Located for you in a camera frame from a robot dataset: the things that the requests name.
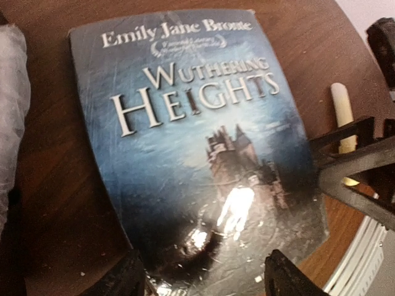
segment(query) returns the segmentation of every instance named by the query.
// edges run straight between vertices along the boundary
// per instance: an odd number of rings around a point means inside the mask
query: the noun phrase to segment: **castle illustration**
[[[220,198],[226,198],[237,186],[253,188],[256,196],[264,195],[268,203],[287,208],[286,192],[273,162],[258,159],[254,145],[239,125],[233,140],[224,126],[206,137],[207,161]]]

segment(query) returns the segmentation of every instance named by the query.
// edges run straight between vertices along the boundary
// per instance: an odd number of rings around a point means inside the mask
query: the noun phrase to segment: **plastic bag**
[[[0,26],[0,235],[7,221],[8,192],[15,182],[19,144],[30,106],[26,42],[13,25]]]

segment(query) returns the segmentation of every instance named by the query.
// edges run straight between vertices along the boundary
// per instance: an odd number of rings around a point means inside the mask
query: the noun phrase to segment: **dark object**
[[[95,285],[80,296],[144,295],[145,272],[136,250],[130,250]]]
[[[327,296],[279,250],[265,260],[267,296]]]
[[[7,24],[8,24],[8,20],[0,11],[0,26],[7,25]]]
[[[395,90],[395,20],[381,18],[367,30],[369,45],[390,89]]]
[[[367,117],[342,126],[310,141],[318,165],[317,187],[325,194],[371,216],[389,229],[395,230],[394,195],[395,136],[394,121],[386,120],[385,137],[373,138],[374,118]],[[358,149],[343,155],[322,154],[320,149],[356,134]],[[347,187],[345,176],[364,180],[378,193],[379,199]]]
[[[185,223],[176,228],[179,232],[177,248],[172,244],[152,256],[156,257],[158,266],[157,273],[150,274],[152,277],[162,277],[163,280],[172,282],[174,279],[187,281],[191,274],[197,278],[204,276],[206,272],[203,269],[212,266],[212,257],[215,256],[222,236],[216,234],[215,226],[210,221],[202,222],[201,218],[198,220],[195,224]],[[199,233],[207,235],[201,241],[201,246],[197,247],[194,244],[194,236]]]
[[[20,262],[21,248],[21,193],[14,188],[8,194],[9,209],[7,223],[0,240],[0,295],[26,296],[23,268]]]

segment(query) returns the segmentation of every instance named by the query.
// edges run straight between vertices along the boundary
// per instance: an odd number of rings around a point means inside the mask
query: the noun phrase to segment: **white surface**
[[[336,2],[365,42],[365,31],[371,24],[382,17],[395,17],[395,0],[336,0]],[[384,262],[367,296],[395,295],[395,233],[388,232],[383,252]]]
[[[383,261],[387,230],[366,216],[324,291],[331,296],[364,296]]]

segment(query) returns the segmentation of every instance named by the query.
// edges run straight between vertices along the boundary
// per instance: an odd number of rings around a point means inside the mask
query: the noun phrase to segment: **blue cover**
[[[159,295],[257,295],[265,257],[327,237],[302,121],[253,12],[70,32],[96,162]]]

